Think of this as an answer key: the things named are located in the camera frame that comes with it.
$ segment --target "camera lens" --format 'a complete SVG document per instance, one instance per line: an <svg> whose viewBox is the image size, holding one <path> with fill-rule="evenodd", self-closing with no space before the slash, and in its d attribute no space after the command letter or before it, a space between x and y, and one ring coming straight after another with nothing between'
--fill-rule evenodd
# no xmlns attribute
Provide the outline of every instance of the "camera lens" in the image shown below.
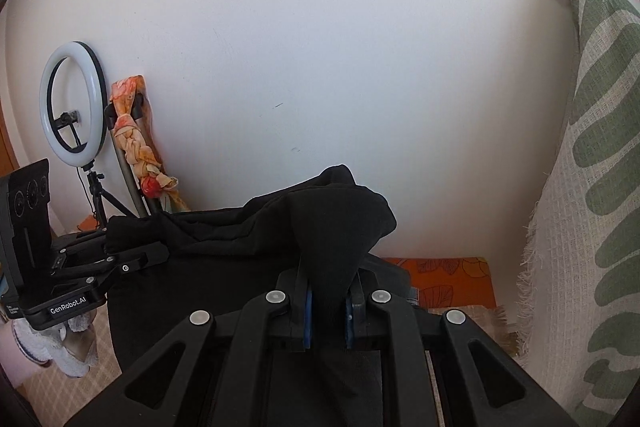
<svg viewBox="0 0 640 427"><path fill-rule="evenodd" d="M15 194L14 210L15 215L18 217L22 217L22 214L24 214L24 194L21 190L18 190Z"/></svg>
<svg viewBox="0 0 640 427"><path fill-rule="evenodd" d="M30 208L34 208L38 203L38 184L35 180L31 180L27 185L27 203Z"/></svg>
<svg viewBox="0 0 640 427"><path fill-rule="evenodd" d="M40 195L44 198L44 196L47 195L47 189L48 187L48 183L47 183L47 177L43 176L42 178L40 178Z"/></svg>

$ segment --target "tripod stand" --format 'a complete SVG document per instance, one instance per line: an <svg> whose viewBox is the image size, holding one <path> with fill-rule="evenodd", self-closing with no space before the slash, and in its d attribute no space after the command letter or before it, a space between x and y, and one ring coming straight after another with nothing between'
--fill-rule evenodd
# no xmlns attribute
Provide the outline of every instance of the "tripod stand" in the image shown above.
<svg viewBox="0 0 640 427"><path fill-rule="evenodd" d="M89 172L87 172L86 177L89 180L89 192L91 192L92 200L94 200L95 219L98 221L98 226L101 229L107 226L107 214L104 211L102 198L109 201L125 216L136 217L133 212L131 212L126 206L118 201L118 198L116 198L108 190L105 190L105 188L102 187L100 180L104 179L104 174L95 172L94 170L90 170Z"/></svg>
<svg viewBox="0 0 640 427"><path fill-rule="evenodd" d="M65 127L71 128L71 133L74 135L74 140L76 141L77 148L81 148L82 144L80 143L80 138L78 137L78 133L76 133L76 128L74 124L78 122L78 112L72 111L71 113L64 112L60 115L60 117L54 120L54 128L57 132ZM104 204L102 203L102 198L109 201L113 206L115 206L119 211L121 211L125 216L136 216L133 212L131 212L124 204L118 201L113 194L111 194L108 190L105 190L100 183L100 180L104 179L104 174L100 172L95 172L94 170L94 161L91 160L87 165L82 166L82 170L86 172L86 177L89 181L89 192L91 193L92 200L94 202L95 209L95 219L98 222L98 227L103 229L107 226L107 214L104 211Z"/></svg>

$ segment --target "black cloth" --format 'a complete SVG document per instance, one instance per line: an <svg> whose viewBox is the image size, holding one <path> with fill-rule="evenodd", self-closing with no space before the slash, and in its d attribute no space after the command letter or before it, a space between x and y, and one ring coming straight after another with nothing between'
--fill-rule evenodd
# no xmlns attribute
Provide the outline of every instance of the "black cloth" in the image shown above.
<svg viewBox="0 0 640 427"><path fill-rule="evenodd" d="M109 252L162 241L171 254L166 263L122 278L109 291L111 337L121 368L194 310L238 310L273 289L280 272L302 263L314 292L314 349L276 359L273 378L282 385L272 386L278 389L271 393L269 423L382 425L380 362L376 354L344 349L344 299L358 266L375 271L390 291L408 294L408 274L368 254L395 227L386 200L356 185L346 166L242 208L112 217ZM302 375L306 387L295 384ZM300 399L296 413L290 410L291 394ZM332 404L331 421L323 400Z"/></svg>
<svg viewBox="0 0 640 427"><path fill-rule="evenodd" d="M31 405L18 393L0 366L0 425L41 427Z"/></svg>

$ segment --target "ring light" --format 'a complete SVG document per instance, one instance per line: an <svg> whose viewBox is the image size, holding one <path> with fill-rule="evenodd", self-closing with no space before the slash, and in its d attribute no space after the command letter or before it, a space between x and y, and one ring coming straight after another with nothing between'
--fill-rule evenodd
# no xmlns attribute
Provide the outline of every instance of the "ring light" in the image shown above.
<svg viewBox="0 0 640 427"><path fill-rule="evenodd" d="M56 72L67 58L71 58L80 66L89 94L89 140L76 147L71 147L60 136L51 107L51 92ZM49 57L40 81L40 121L49 145L64 163L72 167L84 167L100 152L107 131L103 117L106 105L107 90L104 75L91 48L84 42L68 42L56 49Z"/></svg>

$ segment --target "metal screw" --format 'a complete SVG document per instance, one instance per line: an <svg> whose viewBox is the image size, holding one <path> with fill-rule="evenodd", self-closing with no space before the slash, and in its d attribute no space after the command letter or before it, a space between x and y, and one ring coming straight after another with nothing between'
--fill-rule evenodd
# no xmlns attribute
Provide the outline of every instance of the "metal screw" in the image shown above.
<svg viewBox="0 0 640 427"><path fill-rule="evenodd" d="M272 290L269 293L267 293L266 299L271 303L271 304L278 304L282 301L284 301L284 299L287 298L286 293L281 292L280 290Z"/></svg>
<svg viewBox="0 0 640 427"><path fill-rule="evenodd" d="M191 324L195 326L201 326L209 322L210 316L211 315L209 315L209 312L198 310L189 315L189 320L191 321Z"/></svg>
<svg viewBox="0 0 640 427"><path fill-rule="evenodd" d="M465 314L460 310L449 310L446 317L451 324L462 324L466 320Z"/></svg>
<svg viewBox="0 0 640 427"><path fill-rule="evenodd" d="M384 304L391 300L391 293L386 290L376 290L371 294L371 298L373 302Z"/></svg>

